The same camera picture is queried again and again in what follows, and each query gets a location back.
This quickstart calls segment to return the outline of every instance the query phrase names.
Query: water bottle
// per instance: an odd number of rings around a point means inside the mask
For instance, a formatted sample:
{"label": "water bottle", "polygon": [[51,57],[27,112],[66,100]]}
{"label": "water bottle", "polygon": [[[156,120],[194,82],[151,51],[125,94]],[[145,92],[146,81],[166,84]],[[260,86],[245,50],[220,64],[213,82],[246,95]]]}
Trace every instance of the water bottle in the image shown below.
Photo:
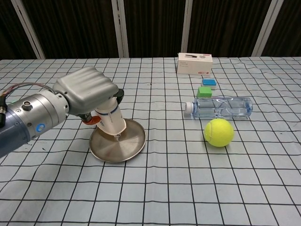
{"label": "water bottle", "polygon": [[201,119],[248,117],[252,110],[252,101],[248,97],[196,98],[185,104],[186,113]]}

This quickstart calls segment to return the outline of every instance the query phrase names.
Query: metal plate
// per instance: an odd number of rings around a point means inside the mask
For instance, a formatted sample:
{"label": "metal plate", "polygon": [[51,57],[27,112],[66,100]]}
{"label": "metal plate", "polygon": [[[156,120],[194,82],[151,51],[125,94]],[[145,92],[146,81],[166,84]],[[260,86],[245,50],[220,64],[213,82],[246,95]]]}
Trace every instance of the metal plate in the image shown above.
{"label": "metal plate", "polygon": [[100,160],[121,162],[133,158],[145,146],[144,128],[134,120],[125,119],[127,128],[116,139],[96,128],[90,138],[92,154]]}

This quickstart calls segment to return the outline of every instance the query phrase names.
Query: product box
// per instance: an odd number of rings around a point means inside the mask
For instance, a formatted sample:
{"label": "product box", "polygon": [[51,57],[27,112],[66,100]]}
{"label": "product box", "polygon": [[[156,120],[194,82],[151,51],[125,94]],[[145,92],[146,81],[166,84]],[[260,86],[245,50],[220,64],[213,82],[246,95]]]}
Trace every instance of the product box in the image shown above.
{"label": "product box", "polygon": [[209,75],[211,68],[211,54],[179,53],[178,74]]}

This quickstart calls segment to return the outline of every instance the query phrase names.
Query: dark curtain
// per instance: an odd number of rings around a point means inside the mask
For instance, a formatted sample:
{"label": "dark curtain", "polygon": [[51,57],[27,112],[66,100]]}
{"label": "dark curtain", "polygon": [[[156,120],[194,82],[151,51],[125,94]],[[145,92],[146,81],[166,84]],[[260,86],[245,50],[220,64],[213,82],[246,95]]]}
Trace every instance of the dark curtain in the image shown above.
{"label": "dark curtain", "polygon": [[262,53],[271,57],[301,56],[301,1],[285,0]]}
{"label": "dark curtain", "polygon": [[214,57],[252,54],[270,0],[193,1],[188,52]]}
{"label": "dark curtain", "polygon": [[23,0],[46,58],[118,57],[110,0]]}
{"label": "dark curtain", "polygon": [[181,51],[185,0],[125,0],[130,57],[175,57]]}
{"label": "dark curtain", "polygon": [[0,0],[0,60],[36,59],[10,0]]}

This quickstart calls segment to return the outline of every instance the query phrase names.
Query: tennis ball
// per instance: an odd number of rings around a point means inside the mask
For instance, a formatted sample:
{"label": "tennis ball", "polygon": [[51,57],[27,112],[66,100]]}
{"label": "tennis ball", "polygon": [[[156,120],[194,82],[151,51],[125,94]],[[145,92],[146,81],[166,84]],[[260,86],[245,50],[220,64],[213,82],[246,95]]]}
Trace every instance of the tennis ball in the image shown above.
{"label": "tennis ball", "polygon": [[205,139],[213,146],[224,147],[233,137],[234,129],[225,119],[212,119],[205,127]]}

